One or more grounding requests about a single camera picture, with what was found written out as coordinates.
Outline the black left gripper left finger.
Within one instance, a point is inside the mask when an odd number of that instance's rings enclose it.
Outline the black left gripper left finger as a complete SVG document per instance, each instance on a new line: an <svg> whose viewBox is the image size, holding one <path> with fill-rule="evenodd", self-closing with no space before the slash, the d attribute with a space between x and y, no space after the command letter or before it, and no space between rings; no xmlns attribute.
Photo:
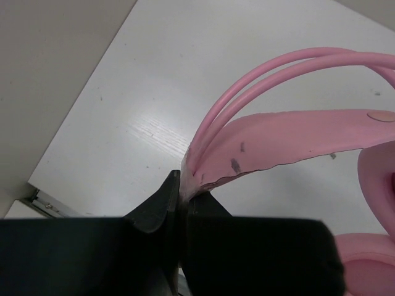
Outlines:
<svg viewBox="0 0 395 296"><path fill-rule="evenodd" d="M176 295L180 172L122 217L1 221L2 295Z"/></svg>

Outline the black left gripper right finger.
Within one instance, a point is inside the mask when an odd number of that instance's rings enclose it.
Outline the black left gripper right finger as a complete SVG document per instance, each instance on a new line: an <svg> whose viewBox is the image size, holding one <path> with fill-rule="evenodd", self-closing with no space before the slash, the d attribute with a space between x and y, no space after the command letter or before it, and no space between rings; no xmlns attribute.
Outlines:
<svg viewBox="0 0 395 296"><path fill-rule="evenodd" d="M317 220L231 215L210 193L186 208L182 270L193 295L343 295L344 268Z"/></svg>

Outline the pink headphones with cable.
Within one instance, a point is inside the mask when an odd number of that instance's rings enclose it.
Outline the pink headphones with cable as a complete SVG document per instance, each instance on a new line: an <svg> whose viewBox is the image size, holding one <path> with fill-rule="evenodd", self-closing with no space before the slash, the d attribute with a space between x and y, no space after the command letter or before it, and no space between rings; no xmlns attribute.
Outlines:
<svg viewBox="0 0 395 296"><path fill-rule="evenodd" d="M326 68L362 65L394 83L394 56L315 47L256 67L211 107L181 167L185 200L255 171L334 152L360 150L357 171L365 200L386 234L336 236L347 295L394 294L394 113L346 109L257 113L235 118L273 87Z"/></svg>

